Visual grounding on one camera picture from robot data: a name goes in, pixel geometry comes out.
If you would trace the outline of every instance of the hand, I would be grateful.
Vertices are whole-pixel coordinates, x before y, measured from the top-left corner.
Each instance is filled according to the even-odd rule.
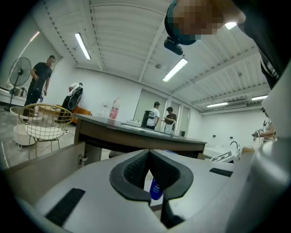
[[[257,138],[257,137],[259,137],[259,133],[253,133],[252,136],[253,136],[254,138]]]

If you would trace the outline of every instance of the fan base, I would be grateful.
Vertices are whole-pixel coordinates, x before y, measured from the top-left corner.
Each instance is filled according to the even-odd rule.
[[[9,106],[6,106],[6,107],[4,107],[4,110],[5,111],[10,111],[10,107]]]

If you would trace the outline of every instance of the dark hair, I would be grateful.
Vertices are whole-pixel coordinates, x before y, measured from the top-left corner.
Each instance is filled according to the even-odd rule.
[[[160,105],[161,105],[161,104],[160,104],[158,101],[154,103],[154,107],[155,107],[155,106],[160,106]]]

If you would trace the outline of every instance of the ceiling light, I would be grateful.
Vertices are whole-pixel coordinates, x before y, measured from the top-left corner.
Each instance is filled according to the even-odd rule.
[[[227,23],[225,24],[226,25],[226,28],[228,30],[232,29],[234,26],[236,26],[236,23],[235,22],[230,22],[230,23]]]
[[[252,97],[252,99],[251,100],[263,100],[263,99],[265,99],[265,98],[267,98],[267,96],[268,95],[266,95],[266,96],[257,96],[257,97]]]
[[[91,57],[90,57],[90,55],[89,55],[89,53],[88,53],[88,51],[87,51],[87,49],[86,49],[86,47],[85,47],[85,44],[84,44],[84,42],[83,42],[83,40],[82,40],[82,37],[81,37],[81,34],[80,34],[80,33],[76,33],[76,34],[75,34],[75,37],[77,38],[77,41],[79,42],[79,45],[80,45],[81,49],[83,50],[83,53],[85,54],[85,57],[86,57],[88,60],[90,60]]]
[[[228,103],[224,102],[224,103],[220,103],[220,104],[211,104],[211,105],[207,105],[207,107],[218,107],[218,106],[223,106],[223,105],[228,105]]]
[[[31,37],[31,39],[30,39],[30,41],[32,42],[33,41],[33,39],[34,38],[36,38],[36,36],[39,34],[40,32],[39,31],[37,31],[34,35],[33,35],[33,37]]]
[[[170,78],[172,78],[184,65],[186,65],[188,61],[185,58],[182,58],[177,65],[174,66],[173,69],[163,78],[164,82],[168,82]]]

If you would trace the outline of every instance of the white t-shirt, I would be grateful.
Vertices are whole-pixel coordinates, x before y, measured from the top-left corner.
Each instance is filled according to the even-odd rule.
[[[272,123],[272,121],[270,119],[268,119],[267,124],[264,127],[264,132],[268,132],[270,130],[271,123]],[[274,140],[274,135],[272,135],[272,136],[264,136],[264,140],[265,141]]]
[[[72,88],[72,90],[69,92],[68,96],[72,96],[73,93],[74,93],[74,91],[75,91],[77,88],[79,88],[79,87],[81,87],[81,85],[80,85],[79,83],[73,83],[73,84],[70,86],[70,88]]]
[[[156,119],[157,117],[160,117],[160,112],[156,108],[151,108],[150,109],[149,116],[153,117],[154,119],[147,119],[147,126],[155,126],[156,125]]]

